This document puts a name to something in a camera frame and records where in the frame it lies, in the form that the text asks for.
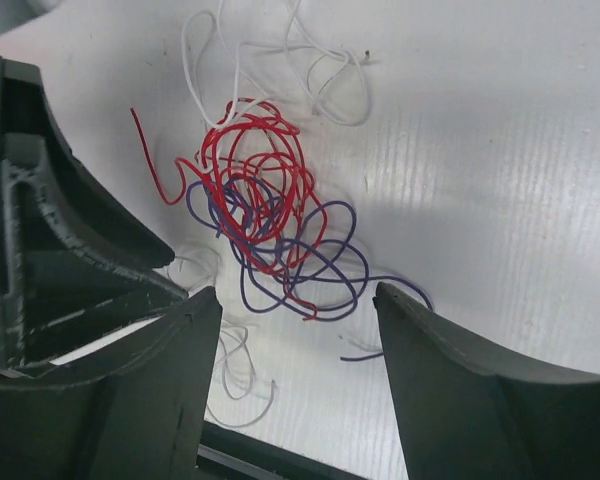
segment purple cable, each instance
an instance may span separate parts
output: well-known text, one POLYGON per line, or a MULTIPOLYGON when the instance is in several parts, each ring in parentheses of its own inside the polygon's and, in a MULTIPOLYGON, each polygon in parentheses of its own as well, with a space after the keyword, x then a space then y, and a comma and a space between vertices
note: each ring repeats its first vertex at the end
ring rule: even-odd
MULTIPOLYGON (((248 204, 246 199, 242 195, 240 195, 240 193, 236 189, 231 188, 233 183, 235 183, 235 180, 229 178, 224 183, 224 193, 227 199, 227 204, 231 206, 229 214, 233 215, 236 210, 240 209, 243 213, 242 223, 244 225, 245 230, 251 229, 250 235, 254 238, 264 238, 270 232, 272 225, 275 223, 275 221, 279 220, 279 216, 283 212, 284 199, 280 196, 274 195, 271 192, 271 190, 259 179, 254 178, 253 180, 256 183, 258 183, 258 185, 262 188, 262 192, 265 194, 265 197, 267 199, 267 207, 270 211, 273 212, 273 215, 268 219, 267 222, 264 223, 264 225, 260 227, 259 230, 256 230, 254 221, 257 210, 253 209, 248 204)), ((231 224, 226 220, 225 214, 222 212, 220 207, 214 202, 211 193, 207 190, 202 181, 193 182, 191 185, 189 185, 186 194, 186 203, 191 216, 202 225, 215 230, 217 237, 225 235, 223 228, 226 229, 230 235, 234 235, 237 233, 233 230, 231 224), (198 187, 203 188, 207 197, 207 210, 210 221, 206 221, 200 215, 198 215, 191 204, 191 195, 193 191, 198 187)), ((302 307, 301 305, 291 303, 292 299, 290 299, 288 295, 278 296, 270 289, 265 287, 262 283, 260 283, 256 278, 256 271, 254 270, 254 266, 251 264, 248 258, 246 258, 241 249, 248 250, 254 258, 256 258, 259 262, 263 264, 267 263, 263 255, 272 255, 273 258, 275 258, 276 263, 278 265, 283 266, 284 273, 278 275, 271 275, 270 277, 273 278, 274 281, 276 281, 283 287, 286 286, 286 291, 291 295, 296 296, 294 293, 295 289, 302 284, 307 284, 310 282, 343 285, 348 291, 350 299, 333 306, 318 306, 317 316, 315 319, 321 322, 335 322, 338 320, 342 320, 343 318, 353 313, 358 307, 358 301, 362 294, 365 292, 368 284, 374 281, 391 281, 409 287, 411 290, 415 291, 422 298, 427 307, 433 311, 433 303, 429 299, 428 295, 424 292, 424 290, 421 287, 419 287, 414 282, 394 275, 371 275, 371 268, 366 257, 360 250, 358 250, 350 243, 355 233, 356 227, 357 215, 353 207, 347 202, 334 200, 326 202, 319 207, 316 207, 308 215, 306 215, 303 219, 301 228, 299 229, 298 234, 295 238, 277 239, 275 243, 269 247, 265 247, 263 245, 256 245, 252 243, 245 243, 239 239, 234 240, 228 235, 225 235, 230 242, 231 251, 233 252, 234 257, 241 266, 240 294, 245 307, 249 311, 256 314, 268 313, 280 306, 284 306, 289 310, 304 317, 310 316, 313 313, 312 309, 308 307, 302 307), (302 241, 301 239, 305 234, 309 222, 313 217, 326 211, 327 209, 333 208, 344 209, 349 214, 349 216, 351 217, 351 227, 345 238, 342 240, 327 238, 321 241, 320 246, 334 245, 338 247, 335 250, 335 253, 333 253, 330 256, 327 256, 323 252, 319 251, 319 249, 314 248, 312 245, 302 241), (300 248, 303 251, 309 252, 310 256, 320 260, 320 262, 323 263, 323 266, 313 273, 303 274, 303 269, 305 268, 306 262, 302 262, 295 269, 295 271, 292 272, 284 264, 283 257, 285 253, 288 253, 294 248, 300 248), (355 257, 358 258, 360 264, 363 267, 363 274, 357 278, 347 278, 347 276, 337 266, 338 260, 347 251, 355 255, 355 257), (333 276, 325 277, 324 274, 328 272, 330 272, 333 276), (264 308, 257 308, 249 302, 245 289, 247 276, 252 285, 254 285, 258 290, 260 290, 273 301, 271 305, 264 308)), ((382 355, 382 353, 375 353, 372 355, 366 355, 362 357, 340 357, 340 360, 345 362, 360 362, 365 360, 371 360, 373 358, 378 358, 382 355)))

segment purple wire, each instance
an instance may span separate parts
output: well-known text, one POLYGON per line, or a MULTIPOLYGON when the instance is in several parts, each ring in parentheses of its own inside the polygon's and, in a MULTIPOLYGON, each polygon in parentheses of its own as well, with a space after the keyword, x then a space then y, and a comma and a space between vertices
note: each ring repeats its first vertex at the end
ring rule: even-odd
MULTIPOLYGON (((284 215, 284 199, 281 196, 274 195, 267 185, 261 180, 257 178, 253 179, 253 181, 255 181, 258 186, 262 188, 262 193, 264 193, 266 197, 267 208, 269 211, 273 212, 273 215, 271 215, 271 217, 260 227, 260 229, 256 230, 255 217, 259 211, 251 207, 247 200, 240 195, 236 189, 231 188, 237 180, 240 179, 234 180, 229 178, 223 185, 227 204, 231 207, 229 215, 233 216, 235 211, 240 209, 243 212, 242 223, 244 229, 251 229, 250 235, 253 238, 265 238, 266 235, 271 231, 274 223, 286 221, 286 219, 282 217, 284 215)), ((296 296, 294 292, 298 286, 311 282, 343 285, 347 289, 350 299, 333 306, 317 307, 317 316, 315 317, 317 321, 335 322, 352 314, 358 307, 359 299, 365 292, 369 283, 375 281, 391 281, 409 287, 422 298, 430 310, 433 311, 434 309, 433 303, 429 299, 428 295, 414 282, 394 275, 371 275, 371 268, 366 257, 359 249, 350 243, 357 227, 357 215, 354 208, 347 202, 333 200, 316 207, 304 217, 301 228, 298 230, 296 237, 277 239, 275 244, 269 247, 265 247, 262 244, 257 245, 253 243, 245 243, 240 240, 240 236, 237 235, 237 232, 235 232, 233 227, 231 227, 231 223, 228 221, 228 219, 226 219, 225 213, 215 203, 211 192, 209 192, 202 181, 193 182, 189 185, 186 194, 186 203, 187 209, 189 210, 191 216, 202 225, 215 230, 217 237, 225 235, 225 230, 233 237, 231 238, 229 235, 225 235, 230 242, 231 251, 233 252, 234 257, 241 266, 240 294, 242 301, 245 307, 252 313, 268 313, 280 306, 284 306, 285 308, 288 308, 289 310, 304 317, 312 315, 313 311, 311 308, 302 307, 301 305, 294 303, 293 299, 289 298, 287 295, 276 295, 276 293, 272 292, 270 289, 260 283, 256 277, 257 272, 254 270, 253 264, 246 258, 242 250, 248 250, 251 256, 263 264, 267 263, 263 257, 264 255, 273 255, 277 261, 277 264, 284 268, 284 273, 270 275, 270 278, 273 278, 273 280, 278 284, 286 286, 286 291, 293 296, 296 296), (207 211, 210 221, 204 220, 200 215, 198 215, 191 203, 191 195, 198 187, 202 187, 207 196, 207 211), (344 239, 325 238, 321 241, 320 246, 334 245, 338 247, 335 253, 333 253, 331 256, 327 256, 323 252, 319 251, 318 248, 314 248, 312 245, 302 241, 301 239, 313 217, 325 212, 327 209, 333 208, 344 209, 348 213, 351 218, 351 227, 344 239), (320 260, 323 263, 323 266, 310 274, 303 274, 303 269, 305 268, 304 262, 302 262, 294 272, 292 272, 289 268, 285 268, 286 266, 283 261, 283 256, 285 253, 288 253, 294 248, 300 248, 303 251, 309 252, 310 256, 320 260), (346 251, 354 254, 359 259, 364 270, 362 276, 357 278, 348 278, 337 266, 338 260, 346 251), (325 277, 323 274, 327 272, 331 272, 334 277, 325 277), (273 301, 270 305, 263 308, 257 308, 249 302, 245 288, 247 277, 252 285, 254 285, 259 291, 264 293, 273 301)), ((345 362, 360 362, 378 358, 382 355, 382 353, 375 353, 362 357, 340 357, 340 360, 345 362)))

